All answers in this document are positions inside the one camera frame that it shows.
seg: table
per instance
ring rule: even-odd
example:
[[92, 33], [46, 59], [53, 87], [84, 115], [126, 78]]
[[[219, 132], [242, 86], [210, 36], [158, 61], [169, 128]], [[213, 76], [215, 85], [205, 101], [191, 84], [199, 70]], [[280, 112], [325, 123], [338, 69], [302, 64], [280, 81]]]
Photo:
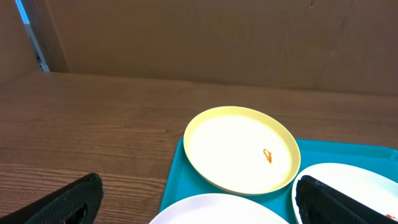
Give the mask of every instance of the table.
[[396, 96], [37, 72], [0, 87], [0, 216], [96, 172], [96, 223], [148, 223], [186, 125], [225, 105], [296, 138], [398, 148]]

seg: brown wall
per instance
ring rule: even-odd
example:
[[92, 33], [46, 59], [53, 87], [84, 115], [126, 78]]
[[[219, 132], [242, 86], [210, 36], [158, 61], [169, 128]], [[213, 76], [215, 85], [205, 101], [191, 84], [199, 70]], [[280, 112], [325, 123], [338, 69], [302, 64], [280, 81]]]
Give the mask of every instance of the brown wall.
[[396, 0], [29, 2], [57, 72], [398, 94]]
[[14, 0], [0, 0], [0, 85], [39, 70]]

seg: round plate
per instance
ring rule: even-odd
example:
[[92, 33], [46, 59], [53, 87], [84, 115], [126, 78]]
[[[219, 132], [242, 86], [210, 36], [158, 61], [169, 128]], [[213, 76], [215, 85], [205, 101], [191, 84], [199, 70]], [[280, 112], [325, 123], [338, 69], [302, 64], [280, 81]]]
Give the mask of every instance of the round plate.
[[296, 221], [302, 224], [299, 207], [296, 204], [297, 182], [309, 175], [335, 190], [382, 215], [398, 217], [398, 184], [379, 174], [355, 166], [324, 163], [310, 166], [301, 171], [293, 183], [292, 202]]
[[268, 208], [228, 194], [202, 194], [183, 199], [160, 212], [149, 224], [288, 224]]
[[187, 126], [183, 143], [204, 179], [235, 194], [279, 190], [300, 168], [293, 136], [270, 116], [248, 108], [222, 106], [200, 113]]

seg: teal tray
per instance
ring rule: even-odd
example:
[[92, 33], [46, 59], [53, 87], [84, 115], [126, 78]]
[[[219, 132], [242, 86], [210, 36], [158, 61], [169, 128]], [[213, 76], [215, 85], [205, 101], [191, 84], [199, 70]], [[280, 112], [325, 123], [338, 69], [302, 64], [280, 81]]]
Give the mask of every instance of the teal tray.
[[[337, 142], [297, 140], [301, 152], [300, 171], [314, 164], [337, 162], [367, 169], [398, 182], [398, 151], [388, 147]], [[291, 196], [292, 183], [276, 192], [248, 196], [271, 209], [289, 223], [295, 223]], [[205, 193], [226, 193], [209, 184], [192, 167], [184, 152], [183, 139], [178, 142], [167, 180], [160, 211], [181, 199]]]

